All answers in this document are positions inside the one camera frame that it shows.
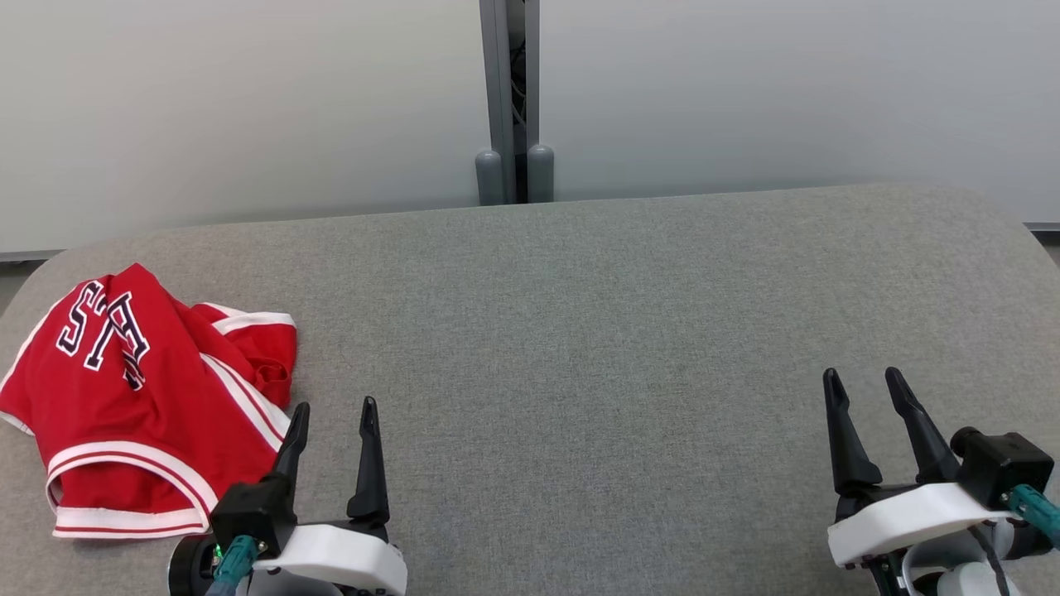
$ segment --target teal connector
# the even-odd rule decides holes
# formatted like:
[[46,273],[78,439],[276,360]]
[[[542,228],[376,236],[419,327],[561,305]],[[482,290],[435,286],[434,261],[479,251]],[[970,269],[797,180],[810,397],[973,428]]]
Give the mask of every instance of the teal connector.
[[1049,537],[1053,547],[1060,545],[1060,507],[1027,485],[1020,485],[1008,495],[1008,508]]
[[213,572],[213,585],[207,596],[228,596],[235,594],[235,589],[258,560],[258,542],[249,536],[237,536],[228,551],[220,559],[220,564]]

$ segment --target gray table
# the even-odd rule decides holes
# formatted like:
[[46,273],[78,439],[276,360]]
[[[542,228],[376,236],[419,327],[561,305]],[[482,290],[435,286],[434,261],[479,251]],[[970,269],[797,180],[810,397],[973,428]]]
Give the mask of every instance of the gray table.
[[[0,319],[0,358],[74,283],[134,261],[187,302],[295,317],[303,520],[341,514],[360,398],[378,400],[411,594],[874,594],[828,554],[829,366],[887,479],[915,471],[888,365],[947,436],[1018,430],[1060,455],[1060,275],[965,191],[154,232],[41,267]],[[174,540],[50,536],[36,448],[6,425],[0,478],[0,592],[164,593]],[[1057,560],[1008,568],[1027,594],[1060,584]]]

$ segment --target floor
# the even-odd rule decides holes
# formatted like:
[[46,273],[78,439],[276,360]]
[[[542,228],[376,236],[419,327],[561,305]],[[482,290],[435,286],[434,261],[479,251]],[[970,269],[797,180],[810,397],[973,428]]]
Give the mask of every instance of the floor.
[[[1046,242],[1044,244],[1046,252],[1053,257],[1053,261],[1060,267],[1060,241]],[[7,309],[15,293],[22,286],[25,278],[35,271],[43,261],[25,261],[21,263],[0,263],[0,315]]]

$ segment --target red jersey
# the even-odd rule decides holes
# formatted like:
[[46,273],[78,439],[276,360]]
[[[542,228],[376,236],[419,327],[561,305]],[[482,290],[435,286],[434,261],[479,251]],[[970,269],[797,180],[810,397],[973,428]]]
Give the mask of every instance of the red jersey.
[[52,305],[0,381],[35,435],[54,536],[204,532],[233,483],[272,466],[288,419],[289,315],[188,308],[136,264]]

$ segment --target white board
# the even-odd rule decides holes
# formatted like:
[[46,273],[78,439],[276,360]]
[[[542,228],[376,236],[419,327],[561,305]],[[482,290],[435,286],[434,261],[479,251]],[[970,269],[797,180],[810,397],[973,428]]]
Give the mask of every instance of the white board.
[[1060,222],[1056,2],[530,1],[558,200],[934,182]]
[[473,206],[477,0],[0,0],[0,252]]

